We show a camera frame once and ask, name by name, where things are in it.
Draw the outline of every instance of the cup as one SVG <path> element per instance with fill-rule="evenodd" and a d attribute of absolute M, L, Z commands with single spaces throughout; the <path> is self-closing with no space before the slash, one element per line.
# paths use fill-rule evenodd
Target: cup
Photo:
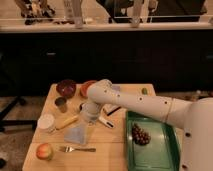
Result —
<path fill-rule="evenodd" d="M 43 114 L 40 116 L 37 122 L 37 126 L 40 130 L 51 133 L 55 130 L 55 118 L 52 114 Z"/>
<path fill-rule="evenodd" d="M 65 113 L 67 111 L 67 99 L 65 97 L 58 97 L 55 100 L 55 105 L 58 107 L 61 113 Z"/>

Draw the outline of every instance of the bowl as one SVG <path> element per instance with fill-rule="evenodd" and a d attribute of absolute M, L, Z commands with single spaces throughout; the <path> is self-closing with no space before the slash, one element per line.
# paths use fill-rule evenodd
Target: bowl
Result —
<path fill-rule="evenodd" d="M 62 80 L 57 84 L 56 90 L 62 97 L 72 98 L 76 92 L 76 82 L 70 79 Z"/>
<path fill-rule="evenodd" d="M 89 86 L 91 86 L 95 82 L 97 82 L 97 81 L 96 80 L 89 80 L 89 81 L 84 82 L 81 85 L 80 94 L 81 94 L 82 97 L 87 98 L 87 89 L 88 89 Z"/>

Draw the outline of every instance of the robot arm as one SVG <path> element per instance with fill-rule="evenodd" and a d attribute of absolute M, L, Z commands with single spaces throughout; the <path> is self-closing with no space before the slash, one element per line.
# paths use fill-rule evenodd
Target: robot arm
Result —
<path fill-rule="evenodd" d="M 85 105 L 87 110 L 88 106 L 90 110 L 96 109 L 90 111 L 93 116 L 99 116 L 104 104 L 115 104 L 183 129 L 185 113 L 191 102 L 169 97 L 120 92 L 113 90 L 111 85 L 109 80 L 101 80 L 89 87 L 87 91 L 89 102 Z"/>
<path fill-rule="evenodd" d="M 95 122 L 102 106 L 115 104 L 183 129 L 180 171 L 213 171 L 213 98 L 188 102 L 168 97 L 128 94 L 101 80 L 87 90 L 82 117 Z"/>

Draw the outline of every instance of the fork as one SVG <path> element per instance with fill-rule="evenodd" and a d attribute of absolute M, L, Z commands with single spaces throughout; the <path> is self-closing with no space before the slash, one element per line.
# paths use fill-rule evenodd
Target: fork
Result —
<path fill-rule="evenodd" d="M 62 152 L 65 152 L 65 153 L 72 152 L 74 150 L 96 152 L 95 148 L 73 148 L 71 146 L 60 146 L 59 150 L 62 151 Z"/>

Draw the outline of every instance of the apple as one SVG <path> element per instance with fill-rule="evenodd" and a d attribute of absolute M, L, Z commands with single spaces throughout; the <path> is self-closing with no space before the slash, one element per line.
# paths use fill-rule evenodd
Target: apple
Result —
<path fill-rule="evenodd" d="M 40 160 L 51 160 L 53 157 L 53 148 L 49 143 L 40 144 L 36 149 L 36 156 Z"/>

